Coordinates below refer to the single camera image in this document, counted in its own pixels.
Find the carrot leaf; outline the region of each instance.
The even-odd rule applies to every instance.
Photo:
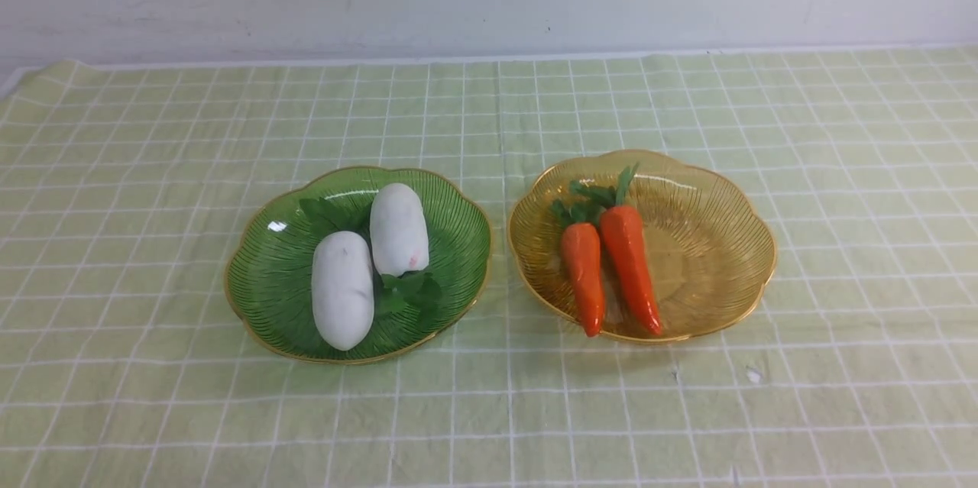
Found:
[[[614,207],[614,186],[602,188],[602,186],[588,186],[580,181],[571,181],[570,192],[576,193],[577,196],[584,196],[601,207]]]
[[[622,170],[621,174],[618,175],[618,188],[615,189],[614,193],[614,204],[622,205],[625,203],[625,196],[628,196],[628,186],[632,184],[632,179],[635,178],[636,171],[639,170],[639,164],[636,163],[632,167],[626,167]]]
[[[560,228],[566,229],[570,225],[574,224],[574,219],[570,215],[570,210],[564,202],[560,202],[559,199],[553,200],[551,203],[551,212],[556,216],[558,222],[560,223]]]

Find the carrot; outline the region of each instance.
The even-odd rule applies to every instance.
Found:
[[[588,209],[582,203],[569,208],[556,199],[551,210],[563,226],[560,234],[560,256],[570,276],[577,302],[577,315],[584,334],[600,334],[604,322],[604,289],[601,287],[601,237],[588,221]]]
[[[625,203],[628,186],[637,170],[638,165],[635,165],[622,171],[618,176],[618,186],[602,188],[574,181],[570,188],[573,193],[586,196],[591,202],[605,208],[598,218],[598,230],[621,281],[625,303],[644,328],[661,335],[662,322],[656,291],[653,290],[653,277],[646,261],[642,215],[638,209]]]

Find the green checkered tablecloth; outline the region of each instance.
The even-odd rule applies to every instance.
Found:
[[[504,218],[549,164],[660,150],[779,241],[762,305],[669,347],[535,303]],[[0,486],[978,486],[978,49],[415,66],[49,66],[0,102]],[[420,166],[494,278],[398,360],[245,336],[268,199]]]

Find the white radish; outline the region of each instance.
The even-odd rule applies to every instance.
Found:
[[[370,209],[370,240],[378,273],[401,276],[427,268],[425,210],[411,186],[392,183],[377,192]]]
[[[374,269],[362,235],[337,231],[322,239],[312,257],[312,315],[333,348],[347,351],[374,324]]]

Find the green leaf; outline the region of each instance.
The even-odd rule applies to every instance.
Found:
[[[426,273],[425,282],[422,284],[417,293],[413,294],[413,303],[419,305],[429,305],[436,306],[437,302],[441,300],[442,292],[441,286],[438,286],[434,276],[431,273]]]
[[[374,310],[374,318],[383,318],[392,314],[397,314],[408,308],[408,302],[399,294],[385,289],[381,291],[380,298],[377,300],[380,305]]]
[[[384,284],[385,289],[395,289],[400,282],[401,279],[397,278],[397,276],[389,275],[389,273],[381,274],[381,283]]]
[[[425,272],[423,271],[413,271],[404,273],[399,279],[397,290],[405,298],[414,296],[422,286],[425,285]]]
[[[602,207],[614,206],[613,186],[608,186],[608,188],[604,188],[603,186],[587,186],[580,181],[571,181],[570,192],[576,193],[577,196],[590,199]]]
[[[300,209],[309,219],[309,224],[318,237],[325,237],[335,231],[355,231],[369,241],[369,205],[351,212],[333,203],[332,200],[301,199]]]
[[[625,196],[628,196],[628,186],[632,184],[632,179],[635,178],[636,172],[639,170],[639,164],[636,163],[632,167],[626,167],[622,170],[621,174],[618,175],[618,188],[615,189],[614,186],[611,187],[611,192],[614,192],[614,204],[622,205],[625,203]]]

